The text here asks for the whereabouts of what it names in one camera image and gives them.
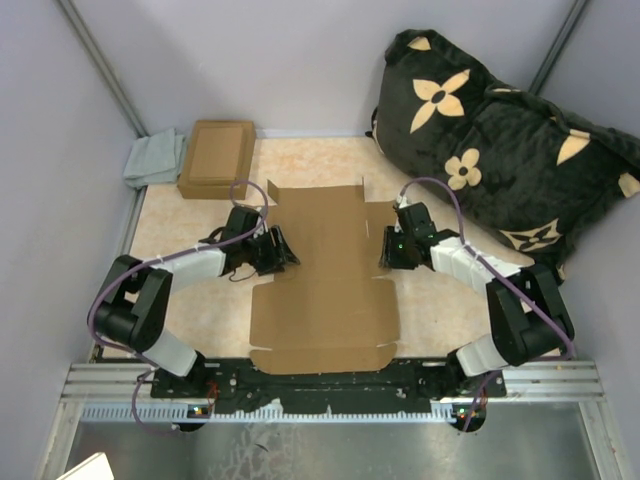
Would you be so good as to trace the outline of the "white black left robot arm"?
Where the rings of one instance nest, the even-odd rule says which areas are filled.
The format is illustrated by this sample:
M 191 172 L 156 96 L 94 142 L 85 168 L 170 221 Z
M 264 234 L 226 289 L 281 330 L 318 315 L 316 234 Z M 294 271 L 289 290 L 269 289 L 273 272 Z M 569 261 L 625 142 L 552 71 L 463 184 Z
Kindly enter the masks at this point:
M 235 206 L 224 226 L 187 250 L 147 261 L 117 257 L 91 307 L 88 326 L 112 348 L 122 347 L 171 375 L 177 390 L 194 397 L 208 382 L 205 360 L 165 326 L 170 296 L 228 276 L 244 264 L 264 276 L 299 263 L 281 228 L 267 225 L 265 213 Z

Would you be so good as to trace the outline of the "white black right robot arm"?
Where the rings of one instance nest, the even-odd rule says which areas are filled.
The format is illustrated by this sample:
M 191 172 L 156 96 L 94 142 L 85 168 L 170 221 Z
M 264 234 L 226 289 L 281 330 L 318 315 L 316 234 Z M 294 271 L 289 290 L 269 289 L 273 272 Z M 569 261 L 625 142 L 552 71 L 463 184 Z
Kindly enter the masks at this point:
M 481 375 L 521 366 L 559 349 L 573 352 L 575 330 L 552 272 L 485 256 L 461 236 L 435 226 L 427 207 L 400 197 L 396 223 L 383 235 L 380 266 L 414 270 L 424 266 L 449 275 L 487 302 L 490 332 L 447 356 L 445 381 L 458 395 L 471 394 Z

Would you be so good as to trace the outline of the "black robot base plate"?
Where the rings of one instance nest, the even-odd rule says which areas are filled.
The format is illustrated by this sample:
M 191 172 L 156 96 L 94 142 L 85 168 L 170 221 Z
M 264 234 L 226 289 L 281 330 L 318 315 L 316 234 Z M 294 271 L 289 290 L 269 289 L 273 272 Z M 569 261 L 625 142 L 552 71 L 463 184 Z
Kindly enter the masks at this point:
M 253 413 L 274 400 L 294 415 L 429 413 L 439 400 L 477 391 L 506 395 L 501 377 L 466 377 L 452 359 L 435 357 L 394 358 L 371 372 L 286 375 L 262 372 L 248 358 L 208 358 L 185 378 L 161 370 L 151 381 L 154 399 L 201 398 L 218 414 Z

